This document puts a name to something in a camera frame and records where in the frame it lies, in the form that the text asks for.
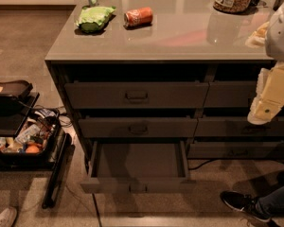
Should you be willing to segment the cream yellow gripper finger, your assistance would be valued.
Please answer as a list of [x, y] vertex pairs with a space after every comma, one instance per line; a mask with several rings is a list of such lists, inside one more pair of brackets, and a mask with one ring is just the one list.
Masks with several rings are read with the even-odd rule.
[[284, 106], [284, 70], [262, 68], [257, 78], [256, 93], [247, 121], [263, 125], [270, 122]]

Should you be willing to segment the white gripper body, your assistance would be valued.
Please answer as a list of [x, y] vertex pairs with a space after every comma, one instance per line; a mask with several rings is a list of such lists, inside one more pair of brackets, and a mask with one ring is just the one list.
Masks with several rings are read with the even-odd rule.
[[262, 68], [257, 79], [257, 112], [279, 112], [284, 106], [284, 61], [268, 70]]

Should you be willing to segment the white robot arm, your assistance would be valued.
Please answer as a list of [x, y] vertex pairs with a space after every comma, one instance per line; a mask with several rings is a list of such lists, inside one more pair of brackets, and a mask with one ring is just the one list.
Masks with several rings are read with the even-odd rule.
[[246, 40], [252, 48], [264, 47], [268, 57], [276, 60], [272, 69], [262, 68], [257, 77], [256, 96], [247, 120], [254, 125], [270, 122], [284, 107], [284, 2]]

